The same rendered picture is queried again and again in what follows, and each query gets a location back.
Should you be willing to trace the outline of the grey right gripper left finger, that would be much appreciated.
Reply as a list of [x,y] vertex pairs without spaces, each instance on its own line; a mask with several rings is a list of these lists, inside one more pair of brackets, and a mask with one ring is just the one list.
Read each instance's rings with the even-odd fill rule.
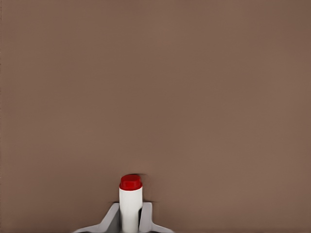
[[113,203],[99,224],[77,229],[73,233],[120,233],[120,230],[120,205]]

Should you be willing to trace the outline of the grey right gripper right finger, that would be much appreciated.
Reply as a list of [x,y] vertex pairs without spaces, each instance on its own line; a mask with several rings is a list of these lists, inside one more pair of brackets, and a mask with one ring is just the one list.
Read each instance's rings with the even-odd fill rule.
[[171,229],[153,223],[153,207],[151,202],[144,202],[139,222],[139,233],[174,233]]

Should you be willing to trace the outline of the white marker with red cap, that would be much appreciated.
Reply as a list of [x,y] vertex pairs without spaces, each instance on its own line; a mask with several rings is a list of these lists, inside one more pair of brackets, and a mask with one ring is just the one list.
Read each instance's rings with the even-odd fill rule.
[[139,212],[143,205],[142,182],[139,175],[128,174],[121,177],[119,204],[121,231],[124,233],[137,233]]

